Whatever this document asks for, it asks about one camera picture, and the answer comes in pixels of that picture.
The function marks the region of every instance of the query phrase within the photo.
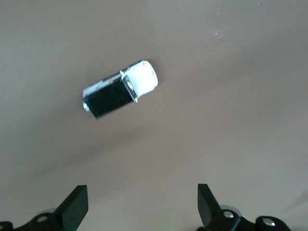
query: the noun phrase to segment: toy car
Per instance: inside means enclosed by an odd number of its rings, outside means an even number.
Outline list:
[[[124,71],[101,80],[83,90],[83,107],[96,118],[138,99],[158,85],[148,61],[139,61]]]

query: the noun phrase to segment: black plastic part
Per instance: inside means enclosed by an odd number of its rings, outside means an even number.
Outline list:
[[[264,218],[269,218],[274,221],[275,226],[268,226],[263,222]],[[256,226],[261,231],[291,231],[289,227],[282,221],[274,217],[262,216],[256,219]]]
[[[225,211],[227,210],[219,211],[205,229],[207,231],[236,231],[241,218],[233,211],[231,211],[233,217],[227,218],[224,216]]]
[[[87,186],[79,185],[53,213],[37,215],[16,229],[8,221],[0,222],[1,231],[76,231],[87,211]]]
[[[77,186],[54,211],[65,231],[75,231],[88,212],[88,191],[86,185]]]
[[[104,116],[132,101],[121,79],[84,98],[84,102],[95,118]]]
[[[221,208],[207,184],[198,184],[198,210],[206,227]]]
[[[291,231],[278,218],[258,217],[254,224],[234,211],[221,210],[207,184],[198,185],[198,210],[204,227],[200,227],[197,231]],[[233,217],[226,217],[225,211],[232,212]],[[271,219],[275,226],[265,224],[264,218]]]

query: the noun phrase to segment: beige surface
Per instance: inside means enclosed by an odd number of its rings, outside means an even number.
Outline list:
[[[308,1],[0,1],[0,220],[87,184],[80,231],[194,231],[220,204],[308,230]],[[159,86],[96,121],[82,90],[149,60]]]

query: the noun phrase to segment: black clamp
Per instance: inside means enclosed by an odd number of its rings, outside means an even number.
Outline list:
[[[37,215],[16,229],[8,221],[0,222],[0,231],[76,231],[87,211],[87,186],[79,185],[53,213]]]
[[[198,210],[204,227],[197,231],[291,231],[278,218],[262,216],[254,224],[232,210],[221,209],[207,184],[198,185]]]

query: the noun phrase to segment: screw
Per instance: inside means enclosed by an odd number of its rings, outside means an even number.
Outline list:
[[[234,217],[233,213],[230,212],[230,211],[224,211],[223,215],[225,215],[226,218],[233,218]]]
[[[42,221],[45,221],[45,220],[47,220],[47,217],[41,216],[40,218],[38,218],[37,222],[42,222]]]
[[[269,218],[263,218],[263,222],[268,226],[275,226],[275,222],[272,219]]]

